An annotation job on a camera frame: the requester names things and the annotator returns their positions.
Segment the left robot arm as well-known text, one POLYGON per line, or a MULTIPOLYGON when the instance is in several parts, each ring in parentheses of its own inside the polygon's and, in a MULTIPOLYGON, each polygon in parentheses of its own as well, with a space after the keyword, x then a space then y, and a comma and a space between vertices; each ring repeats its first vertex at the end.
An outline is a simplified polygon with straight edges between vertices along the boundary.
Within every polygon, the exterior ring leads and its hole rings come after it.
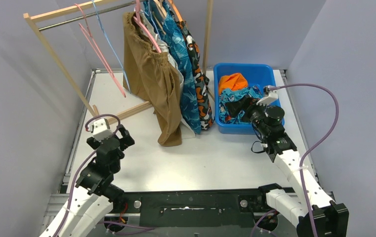
POLYGON ((108 212, 124 206, 124 191, 112 182, 121 169, 124 150, 135 141, 123 125, 117 131, 121 137, 107 130, 108 137, 102 141, 87 139, 95 154, 79 168, 69 198, 41 233, 42 237, 85 237, 108 212))

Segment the light blue shark print shorts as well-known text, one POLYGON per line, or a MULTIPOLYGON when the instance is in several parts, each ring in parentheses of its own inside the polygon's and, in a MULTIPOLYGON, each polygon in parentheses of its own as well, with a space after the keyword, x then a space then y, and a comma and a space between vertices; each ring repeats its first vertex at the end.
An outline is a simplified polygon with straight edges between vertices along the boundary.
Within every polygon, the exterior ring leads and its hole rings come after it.
POLYGON ((252 87, 248 86, 247 88, 237 90, 237 91, 231 91, 230 89, 225 89, 220 95, 219 95, 219 120, 223 124, 250 124, 249 122, 229 122, 228 116, 229 114, 234 114, 238 112, 229 112, 227 111, 225 107, 226 102, 232 102, 232 101, 238 101, 241 100, 243 97, 252 97, 261 99, 263 97, 261 91, 259 88, 254 85, 252 87))

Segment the thick pink hanger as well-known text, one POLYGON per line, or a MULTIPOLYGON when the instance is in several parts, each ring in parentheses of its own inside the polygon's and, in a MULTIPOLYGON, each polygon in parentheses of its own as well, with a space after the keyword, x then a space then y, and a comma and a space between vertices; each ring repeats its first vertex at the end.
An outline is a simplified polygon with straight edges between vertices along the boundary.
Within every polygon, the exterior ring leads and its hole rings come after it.
POLYGON ((149 40, 151 41, 151 43, 153 44, 153 46, 156 48, 156 51, 158 53, 162 53, 161 51, 161 48, 159 47, 157 41, 156 41, 156 37, 155 37, 155 34, 151 34, 151 32, 148 30, 148 28, 144 25, 141 17, 140 17, 140 0, 136 0, 136 4, 135 4, 135 17, 134 20, 136 22, 136 24, 147 34, 149 40))

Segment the light blue hanger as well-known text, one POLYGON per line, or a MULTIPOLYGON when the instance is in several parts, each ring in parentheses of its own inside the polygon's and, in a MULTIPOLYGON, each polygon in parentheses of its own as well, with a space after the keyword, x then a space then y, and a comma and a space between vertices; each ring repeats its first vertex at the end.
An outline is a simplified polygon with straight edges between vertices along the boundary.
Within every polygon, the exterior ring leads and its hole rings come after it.
POLYGON ((100 13, 99 13, 99 11, 98 11, 98 9, 97 9, 97 6, 96 6, 95 1, 94 1, 94 0, 91 0, 91 3, 93 4, 93 8, 95 9, 95 12, 96 12, 96 18, 97 18, 97 20, 98 20, 98 24, 99 24, 99 26, 100 26, 100 29, 101 29, 101 31, 102 31, 102 33, 103 33, 103 35, 104 35, 104 37, 105 37, 105 39, 106 39, 106 41, 107 41, 109 47, 110 47, 110 49, 112 50, 112 52, 113 52, 115 58, 117 59, 119 65, 121 66, 121 69, 122 69, 122 72, 123 72, 123 77, 124 77, 125 82, 126 82, 126 85, 127 85, 127 87, 128 87, 128 91, 129 91, 129 93, 131 94, 131 89, 130 89, 130 85, 129 85, 129 81, 128 81, 127 73, 126 73, 126 71, 125 71, 125 69, 124 69, 124 66, 123 66, 123 64, 122 64, 122 62, 121 62, 121 60, 120 60, 118 54, 116 53, 116 51, 115 51, 115 49, 114 49, 112 43, 110 42, 109 37, 108 37, 108 35, 107 35, 107 32, 105 31, 105 29, 104 29, 104 27, 103 27, 103 24, 102 24, 102 21, 101 21, 101 18, 100 18, 100 13))

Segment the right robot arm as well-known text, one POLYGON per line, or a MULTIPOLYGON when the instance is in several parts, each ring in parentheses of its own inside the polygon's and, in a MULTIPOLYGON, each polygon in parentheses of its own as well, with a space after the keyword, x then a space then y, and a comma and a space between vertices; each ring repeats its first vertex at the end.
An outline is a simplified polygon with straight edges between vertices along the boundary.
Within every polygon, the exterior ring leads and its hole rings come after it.
POLYGON ((308 168, 300 164, 300 153, 285 131, 284 110, 276 105, 263 105, 258 99, 245 96, 225 103, 231 118, 243 114, 242 121, 251 123, 263 151, 283 172, 297 194, 294 200, 279 185, 261 186, 256 204, 261 210, 275 209, 295 226, 299 237, 344 237, 347 234, 349 211, 336 203, 318 184, 308 168))

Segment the khaki brown shorts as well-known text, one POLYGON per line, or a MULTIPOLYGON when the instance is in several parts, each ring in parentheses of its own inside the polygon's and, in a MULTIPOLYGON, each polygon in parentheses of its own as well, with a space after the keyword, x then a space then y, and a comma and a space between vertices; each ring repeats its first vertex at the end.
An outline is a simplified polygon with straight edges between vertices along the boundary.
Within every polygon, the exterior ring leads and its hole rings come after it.
POLYGON ((168 61, 168 54, 154 49, 134 17, 135 13, 131 12, 122 16, 124 70, 127 75, 123 80, 124 88, 154 107, 161 129, 158 143, 165 147, 181 145, 178 73, 168 61))

